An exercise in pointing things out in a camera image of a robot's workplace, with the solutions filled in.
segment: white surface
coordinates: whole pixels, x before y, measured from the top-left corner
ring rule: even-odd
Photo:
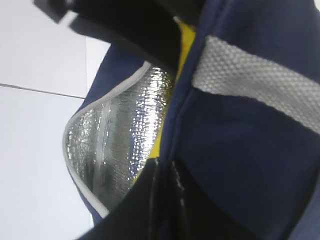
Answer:
[[[81,103],[0,86],[1,240],[72,240],[90,228],[61,144]]]
[[[87,90],[89,91],[99,69],[99,66],[110,47],[110,43],[97,40],[95,38],[86,37],[85,45]]]
[[[32,0],[0,0],[0,83],[85,97],[85,37],[55,24]]]

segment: yellow fabric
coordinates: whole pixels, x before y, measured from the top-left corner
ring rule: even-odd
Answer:
[[[180,31],[181,31],[181,54],[180,54],[180,60],[179,60],[179,69],[176,75],[176,79],[178,80],[180,77],[180,74],[182,72],[182,68],[185,64],[185,61],[187,59],[189,50],[192,46],[192,43],[194,42],[195,39],[195,32],[192,30],[191,27],[189,27],[187,24],[177,21]],[[155,139],[155,144],[153,145],[153,149],[149,155],[149,159],[154,159],[159,157],[159,152],[160,152],[160,142],[161,142],[161,136],[162,136],[162,130],[163,128],[161,127],[159,130],[159,134]]]

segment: navy fabric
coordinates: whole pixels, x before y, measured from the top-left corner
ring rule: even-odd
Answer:
[[[289,240],[319,239],[320,226],[320,175],[318,176],[314,194],[299,224]]]
[[[211,200],[265,240],[288,237],[313,193],[320,138],[256,100],[191,86],[205,37],[320,82],[313,0],[207,0],[163,127],[160,161],[182,160]]]
[[[114,44],[108,49],[79,110],[106,95],[115,86],[129,78],[144,64],[143,58],[118,48]]]
[[[236,222],[262,239],[286,239],[313,192],[320,137],[245,97],[194,89],[188,106],[176,158]]]
[[[211,33],[320,83],[320,24],[314,0],[224,0]]]

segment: navy blue bag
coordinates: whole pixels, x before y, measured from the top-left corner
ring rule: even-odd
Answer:
[[[63,140],[81,239],[320,239],[319,83],[313,0],[207,0],[177,82],[113,45]]]

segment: silver foil lining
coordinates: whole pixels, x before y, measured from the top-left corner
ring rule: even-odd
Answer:
[[[165,118],[174,79],[151,66],[128,90],[74,119],[67,161],[112,210],[144,167]]]

